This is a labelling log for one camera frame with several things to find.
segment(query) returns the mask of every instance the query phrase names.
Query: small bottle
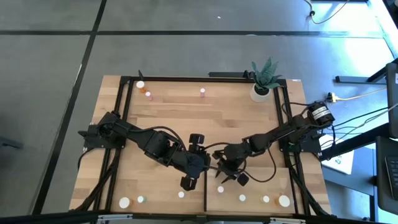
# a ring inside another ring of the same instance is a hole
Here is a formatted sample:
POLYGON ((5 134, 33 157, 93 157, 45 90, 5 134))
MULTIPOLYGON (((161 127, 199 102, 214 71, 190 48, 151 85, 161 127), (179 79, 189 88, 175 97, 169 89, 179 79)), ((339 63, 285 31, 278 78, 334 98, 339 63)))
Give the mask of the small bottle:
POLYGON ((244 195, 239 195, 239 200, 240 200, 241 202, 244 202, 244 201, 246 200, 246 196, 244 196, 244 195))
POLYGON ((145 92, 146 92, 146 89, 144 88, 144 86, 145 86, 144 81, 138 81, 138 82, 136 83, 136 87, 139 89, 139 91, 140 91, 141 93, 145 93, 145 92))
POLYGON ((146 92, 145 95, 148 97, 148 100, 149 100, 149 101, 152 101, 152 100, 153 100, 152 95, 150 94, 149 91, 146 92))
POLYGON ((123 197, 119 201, 120 208, 127 208, 130 205, 130 199, 127 197, 123 197))
POLYGON ((265 195, 265 196, 263 196, 261 198, 261 201, 264 202, 264 203, 268 203, 269 202, 269 197, 265 195))
POLYGON ((184 198, 184 196, 185 196, 185 193, 184 193, 184 192, 179 192, 179 193, 178 193, 178 197, 179 197, 179 198, 184 198))
POLYGON ((138 198, 137 198, 138 203, 144 203, 146 201, 147 201, 147 198, 144 196, 138 196, 138 198))
POLYGON ((290 199, 286 195, 281 195, 279 197, 279 205, 287 208, 290 205, 290 199))
POLYGON ((200 97, 205 97, 205 92, 206 92, 206 90, 204 89, 204 88, 201 88, 200 89, 200 97))
POLYGON ((224 187, 223 186, 217 187, 217 191, 218 191, 218 193, 223 193, 224 192, 224 187))

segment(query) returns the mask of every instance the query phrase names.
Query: green plant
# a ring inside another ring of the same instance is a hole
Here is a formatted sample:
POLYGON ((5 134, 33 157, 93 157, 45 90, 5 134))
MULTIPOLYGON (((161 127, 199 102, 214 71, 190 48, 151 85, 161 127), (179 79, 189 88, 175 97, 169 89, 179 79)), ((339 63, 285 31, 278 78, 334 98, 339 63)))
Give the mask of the green plant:
POLYGON ((278 62, 272 64, 271 58, 269 57, 261 72, 257 70, 256 63, 251 62, 251 65, 254 70, 253 79, 256 82, 256 87, 259 90, 272 89, 280 86, 276 80, 278 77, 281 77, 281 75, 274 76, 278 62))

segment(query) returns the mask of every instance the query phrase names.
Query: white cylinder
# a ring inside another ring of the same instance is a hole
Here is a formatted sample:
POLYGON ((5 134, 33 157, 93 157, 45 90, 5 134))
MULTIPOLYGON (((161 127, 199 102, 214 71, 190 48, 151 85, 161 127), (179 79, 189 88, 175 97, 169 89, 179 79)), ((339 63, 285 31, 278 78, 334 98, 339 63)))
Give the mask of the white cylinder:
POLYGON ((119 206, 121 208, 127 208, 129 205, 130 205, 130 199, 128 199, 127 197, 123 197, 120 199, 119 206))
POLYGON ((240 200, 241 202, 244 202, 244 201, 246 200, 246 196, 244 196, 244 195, 239 195, 239 200, 240 200))
POLYGON ((184 196, 185 196, 185 193, 184 193, 184 192, 179 192, 179 193, 178 193, 178 197, 179 197, 179 198, 183 198, 184 196))
POLYGON ((269 202, 269 197, 265 195, 263 198, 261 198, 261 200, 263 202, 265 202, 265 203, 268 203, 269 202))
POLYGON ((269 90, 268 93, 267 93, 266 95, 259 95, 259 94, 257 94, 256 91, 254 90, 254 86, 256 86, 256 84, 254 84, 253 87, 252 87, 251 90, 250 90, 250 98, 251 98, 254 102, 257 102, 257 103, 262 103, 262 102, 264 102, 264 101, 267 99, 267 97, 268 97, 268 95, 269 95, 269 92, 270 92, 271 90, 269 90))
POLYGON ((286 195, 282 195, 279 197, 279 204, 286 208, 290 205, 290 199, 286 195))
POLYGON ((144 202, 146 202, 146 200, 147 200, 147 198, 144 196, 138 196, 138 198, 137 198, 138 203, 144 203, 144 202))
POLYGON ((200 97, 205 97, 206 90, 204 88, 200 89, 200 97))
POLYGON ((152 95, 151 95, 151 93, 149 91, 146 92, 145 95, 148 97, 148 100, 152 100, 153 99, 152 95))
POLYGON ((224 187, 223 186, 217 187, 217 191, 218 191, 218 193, 223 193, 224 192, 224 187))
POLYGON ((137 87, 137 88, 143 88, 144 86, 145 86, 144 81, 138 81, 138 82, 136 83, 136 87, 137 87))

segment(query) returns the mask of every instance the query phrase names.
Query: electrical plug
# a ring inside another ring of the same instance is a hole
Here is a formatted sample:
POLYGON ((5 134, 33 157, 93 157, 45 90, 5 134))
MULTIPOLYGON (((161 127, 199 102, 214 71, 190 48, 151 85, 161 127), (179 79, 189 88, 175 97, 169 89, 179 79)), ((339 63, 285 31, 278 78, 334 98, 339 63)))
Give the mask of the electrical plug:
POLYGON ((328 93, 328 96, 326 97, 326 102, 329 103, 336 103, 336 101, 338 101, 339 98, 335 95, 335 93, 328 93))

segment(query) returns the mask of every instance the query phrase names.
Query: potted plant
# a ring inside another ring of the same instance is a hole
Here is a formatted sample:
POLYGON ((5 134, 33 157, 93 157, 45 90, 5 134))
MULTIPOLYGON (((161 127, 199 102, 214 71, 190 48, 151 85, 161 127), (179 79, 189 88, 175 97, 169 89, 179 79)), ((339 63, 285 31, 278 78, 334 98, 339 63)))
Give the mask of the potted plant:
POLYGON ((251 62, 254 72, 251 72, 255 84, 250 91, 250 97, 255 102, 264 102, 269 94, 269 90, 280 86, 276 81, 281 75, 275 75, 278 62, 272 64, 271 58, 262 68, 261 72, 257 70, 256 63, 251 62))

